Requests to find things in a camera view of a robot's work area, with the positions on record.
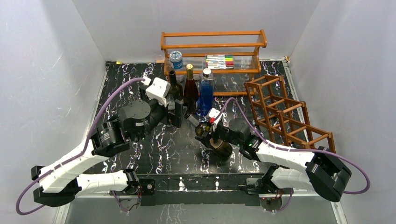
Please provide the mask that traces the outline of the blue glass bottle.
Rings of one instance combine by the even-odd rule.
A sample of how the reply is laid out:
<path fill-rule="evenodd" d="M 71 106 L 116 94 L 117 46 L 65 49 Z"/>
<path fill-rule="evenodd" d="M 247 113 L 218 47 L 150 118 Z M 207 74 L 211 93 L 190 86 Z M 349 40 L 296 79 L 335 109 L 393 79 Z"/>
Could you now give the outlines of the blue glass bottle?
<path fill-rule="evenodd" d="M 213 108 L 214 86 L 215 82 L 212 70 L 209 68 L 203 69 L 199 84 L 199 106 L 201 116 L 206 116 Z"/>

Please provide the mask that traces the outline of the orange wooden shelf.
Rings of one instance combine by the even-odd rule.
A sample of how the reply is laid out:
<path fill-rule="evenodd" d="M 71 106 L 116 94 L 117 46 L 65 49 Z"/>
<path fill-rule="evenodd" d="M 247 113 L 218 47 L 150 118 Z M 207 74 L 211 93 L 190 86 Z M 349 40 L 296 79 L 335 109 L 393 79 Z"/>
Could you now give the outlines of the orange wooden shelf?
<path fill-rule="evenodd" d="M 264 30 L 258 31 L 218 31 L 182 32 L 161 34 L 161 50 L 164 51 L 164 74 L 172 69 L 170 54 L 178 50 L 182 54 L 183 65 L 191 63 L 194 73 L 206 67 L 207 55 L 232 55 L 233 69 L 214 69 L 215 74 L 248 74 L 261 72 L 259 51 L 267 46 Z"/>

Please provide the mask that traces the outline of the silver capped wine bottle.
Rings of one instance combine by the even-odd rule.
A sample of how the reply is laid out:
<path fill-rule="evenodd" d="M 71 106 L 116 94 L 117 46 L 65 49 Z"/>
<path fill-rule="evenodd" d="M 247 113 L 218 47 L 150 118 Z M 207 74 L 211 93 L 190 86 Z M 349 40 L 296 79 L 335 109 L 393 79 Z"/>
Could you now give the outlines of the silver capped wine bottle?
<path fill-rule="evenodd" d="M 213 138 L 213 125 L 215 124 L 209 118 L 206 122 L 199 122 L 191 113 L 186 112 L 184 118 L 189 121 L 195 127 L 195 139 L 201 142 L 206 148 L 212 150 L 219 158 L 225 160 L 228 159 L 232 152 L 232 146 L 219 139 Z"/>

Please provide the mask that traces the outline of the blue lidded jar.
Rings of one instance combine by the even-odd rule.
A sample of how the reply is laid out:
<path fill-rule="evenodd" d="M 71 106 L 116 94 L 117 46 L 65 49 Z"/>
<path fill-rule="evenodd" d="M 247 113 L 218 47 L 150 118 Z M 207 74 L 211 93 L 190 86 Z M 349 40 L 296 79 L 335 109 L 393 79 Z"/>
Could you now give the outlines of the blue lidded jar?
<path fill-rule="evenodd" d="M 169 54 L 171 68 L 177 70 L 183 67 L 183 55 L 180 51 L 172 51 Z"/>

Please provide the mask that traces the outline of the marker pen set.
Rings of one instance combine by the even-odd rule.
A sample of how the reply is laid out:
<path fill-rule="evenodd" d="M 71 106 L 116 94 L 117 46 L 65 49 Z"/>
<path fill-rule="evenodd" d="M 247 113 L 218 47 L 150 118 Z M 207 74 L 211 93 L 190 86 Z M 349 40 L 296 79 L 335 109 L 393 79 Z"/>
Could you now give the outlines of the marker pen set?
<path fill-rule="evenodd" d="M 212 70 L 232 70 L 235 68 L 232 54 L 206 55 L 206 67 Z"/>

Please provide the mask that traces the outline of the gold foil wine bottle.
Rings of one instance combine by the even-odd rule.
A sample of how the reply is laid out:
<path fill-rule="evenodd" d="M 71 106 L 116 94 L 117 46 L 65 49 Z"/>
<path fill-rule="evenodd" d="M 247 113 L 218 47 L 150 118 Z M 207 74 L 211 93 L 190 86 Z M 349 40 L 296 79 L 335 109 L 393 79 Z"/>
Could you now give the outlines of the gold foil wine bottle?
<path fill-rule="evenodd" d="M 197 111 L 197 101 L 199 98 L 198 88 L 194 79 L 193 65 L 186 65 L 186 82 L 184 87 L 184 105 L 187 112 L 194 114 Z"/>

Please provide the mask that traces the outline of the wooden wine rack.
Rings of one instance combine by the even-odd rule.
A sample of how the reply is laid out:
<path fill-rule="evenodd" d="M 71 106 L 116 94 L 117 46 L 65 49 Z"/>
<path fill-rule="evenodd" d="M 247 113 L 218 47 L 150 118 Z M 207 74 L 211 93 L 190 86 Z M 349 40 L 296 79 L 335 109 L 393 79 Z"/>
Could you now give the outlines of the wooden wine rack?
<path fill-rule="evenodd" d="M 283 145 L 317 149 L 326 140 L 330 151 L 336 151 L 332 132 L 312 126 L 307 104 L 288 97 L 283 76 L 264 75 L 244 86 L 255 124 L 267 129 L 271 141 L 279 136 Z"/>

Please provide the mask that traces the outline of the dark green wine bottle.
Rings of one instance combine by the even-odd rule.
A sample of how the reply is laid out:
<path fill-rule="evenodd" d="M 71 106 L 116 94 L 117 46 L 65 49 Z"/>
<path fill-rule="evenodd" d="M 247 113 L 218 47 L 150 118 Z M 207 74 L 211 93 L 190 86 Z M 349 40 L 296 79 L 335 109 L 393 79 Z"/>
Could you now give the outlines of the dark green wine bottle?
<path fill-rule="evenodd" d="M 173 96 L 175 100 L 181 101 L 182 105 L 185 106 L 184 103 L 184 95 L 183 95 L 183 86 L 176 79 L 176 73 L 174 70 L 169 71 L 169 79 L 171 84 L 171 89 L 169 93 Z"/>

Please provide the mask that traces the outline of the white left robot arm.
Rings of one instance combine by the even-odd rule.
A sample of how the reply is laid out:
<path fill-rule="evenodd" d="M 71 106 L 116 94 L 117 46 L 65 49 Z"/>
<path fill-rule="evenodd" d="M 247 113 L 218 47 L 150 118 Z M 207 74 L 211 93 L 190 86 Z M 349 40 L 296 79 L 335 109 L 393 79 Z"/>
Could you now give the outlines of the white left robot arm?
<path fill-rule="evenodd" d="M 143 140 L 158 124 L 180 127 L 183 103 L 172 100 L 161 105 L 156 99 L 136 100 L 120 108 L 107 122 L 98 125 L 87 141 L 82 142 L 59 161 L 35 166 L 32 179 L 39 181 L 34 190 L 36 203 L 59 207 L 79 196 L 107 191 L 135 194 L 147 184 L 133 169 L 107 174 L 87 175 L 90 167 L 130 149 L 132 142 Z"/>

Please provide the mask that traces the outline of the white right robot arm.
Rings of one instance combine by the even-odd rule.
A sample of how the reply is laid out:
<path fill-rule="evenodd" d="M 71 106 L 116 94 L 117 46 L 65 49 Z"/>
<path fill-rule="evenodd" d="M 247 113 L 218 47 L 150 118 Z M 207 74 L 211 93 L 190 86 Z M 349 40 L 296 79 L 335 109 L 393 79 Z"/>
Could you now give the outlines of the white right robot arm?
<path fill-rule="evenodd" d="M 339 202 L 352 175 L 350 169 L 323 147 L 302 152 L 253 134 L 243 119 L 233 119 L 228 126 L 218 119 L 208 122 L 197 134 L 196 140 L 217 151 L 217 143 L 238 146 L 239 152 L 249 160 L 272 163 L 267 173 L 254 188 L 258 193 L 276 193 L 279 189 L 295 188 L 314 191 L 322 198 Z"/>

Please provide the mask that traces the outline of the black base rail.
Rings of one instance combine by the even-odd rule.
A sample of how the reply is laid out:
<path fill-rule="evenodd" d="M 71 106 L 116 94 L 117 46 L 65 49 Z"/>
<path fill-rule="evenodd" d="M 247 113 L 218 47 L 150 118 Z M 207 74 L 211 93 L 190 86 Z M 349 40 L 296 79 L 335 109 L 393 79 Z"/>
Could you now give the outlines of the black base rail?
<path fill-rule="evenodd" d="M 141 206 L 165 204 L 244 204 L 259 206 L 260 198 L 280 196 L 264 183 L 263 174 L 138 174 Z"/>

